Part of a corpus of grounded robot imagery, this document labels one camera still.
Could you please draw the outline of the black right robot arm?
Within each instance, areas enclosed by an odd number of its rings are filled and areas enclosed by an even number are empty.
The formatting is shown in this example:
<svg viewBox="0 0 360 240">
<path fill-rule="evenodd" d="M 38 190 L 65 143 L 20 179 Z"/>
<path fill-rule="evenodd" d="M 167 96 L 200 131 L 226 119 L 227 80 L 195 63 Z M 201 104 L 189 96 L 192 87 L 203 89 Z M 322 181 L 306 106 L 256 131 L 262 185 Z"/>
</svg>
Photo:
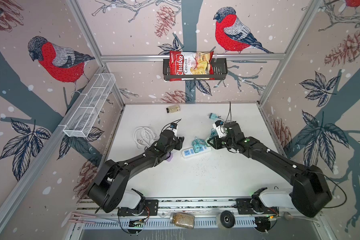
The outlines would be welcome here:
<svg viewBox="0 0 360 240">
<path fill-rule="evenodd" d="M 226 148 L 258 161 L 291 185 L 291 189 L 269 190 L 260 188 L 251 196 L 251 207 L 257 214 L 266 208 L 296 209 L 306 217 L 315 217 L 331 200 L 332 194 L 322 170 L 295 163 L 272 151 L 253 137 L 245 137 L 235 121 L 213 123 L 217 135 L 207 142 L 214 149 Z"/>
</svg>

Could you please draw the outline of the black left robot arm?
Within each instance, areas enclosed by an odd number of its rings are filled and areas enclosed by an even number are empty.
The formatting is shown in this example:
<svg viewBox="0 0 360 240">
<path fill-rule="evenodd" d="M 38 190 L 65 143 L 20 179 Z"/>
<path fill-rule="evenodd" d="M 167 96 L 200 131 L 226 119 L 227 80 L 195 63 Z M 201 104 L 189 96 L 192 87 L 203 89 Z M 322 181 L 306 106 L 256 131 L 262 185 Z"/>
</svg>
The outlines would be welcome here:
<svg viewBox="0 0 360 240">
<path fill-rule="evenodd" d="M 144 152 L 126 161 L 108 160 L 98 170 L 89 184 L 86 195 L 105 213 L 115 208 L 143 210 L 144 196 L 137 190 L 127 191 L 128 181 L 147 169 L 156 167 L 171 157 L 173 150 L 181 150 L 184 137 L 178 137 L 173 130 L 165 129 Z"/>
</svg>

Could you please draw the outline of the purple power strip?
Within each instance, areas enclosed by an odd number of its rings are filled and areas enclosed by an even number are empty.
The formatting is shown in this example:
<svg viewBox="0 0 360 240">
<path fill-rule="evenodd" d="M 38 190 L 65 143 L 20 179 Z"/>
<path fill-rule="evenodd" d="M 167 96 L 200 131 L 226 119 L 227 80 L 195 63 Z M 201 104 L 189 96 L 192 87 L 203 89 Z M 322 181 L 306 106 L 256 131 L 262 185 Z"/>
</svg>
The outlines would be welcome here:
<svg viewBox="0 0 360 240">
<path fill-rule="evenodd" d="M 170 162 L 170 161 L 172 160 L 172 157 L 173 157 L 173 156 L 172 156 L 172 153 L 169 153 L 168 156 L 167 156 L 167 158 L 166 158 L 166 161 L 167 161 L 167 162 Z"/>
</svg>

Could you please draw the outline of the white blue small device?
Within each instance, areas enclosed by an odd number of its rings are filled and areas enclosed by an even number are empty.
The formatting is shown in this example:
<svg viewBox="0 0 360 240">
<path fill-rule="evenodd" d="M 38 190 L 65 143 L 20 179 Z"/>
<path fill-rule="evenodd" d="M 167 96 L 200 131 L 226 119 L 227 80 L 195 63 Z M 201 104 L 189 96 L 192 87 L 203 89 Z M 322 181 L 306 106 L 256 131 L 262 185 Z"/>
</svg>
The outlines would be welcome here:
<svg viewBox="0 0 360 240">
<path fill-rule="evenodd" d="M 184 159 L 189 159 L 195 156 L 199 156 L 208 152 L 211 152 L 212 148 L 211 147 L 207 147 L 207 146 L 201 146 L 199 147 L 199 151 L 195 152 L 194 148 L 188 148 L 185 150 L 182 150 L 182 157 Z"/>
</svg>

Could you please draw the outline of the teal charger with cable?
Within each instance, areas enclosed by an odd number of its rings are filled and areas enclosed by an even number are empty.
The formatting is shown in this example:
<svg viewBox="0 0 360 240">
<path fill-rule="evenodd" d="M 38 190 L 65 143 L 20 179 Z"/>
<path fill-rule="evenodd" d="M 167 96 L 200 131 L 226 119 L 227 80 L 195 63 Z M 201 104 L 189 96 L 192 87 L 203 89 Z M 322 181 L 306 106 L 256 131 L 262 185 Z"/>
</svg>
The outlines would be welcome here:
<svg viewBox="0 0 360 240">
<path fill-rule="evenodd" d="M 193 152 L 197 154 L 202 151 L 206 151 L 210 145 L 205 140 L 195 137 L 195 139 L 192 141 L 192 147 Z"/>
</svg>

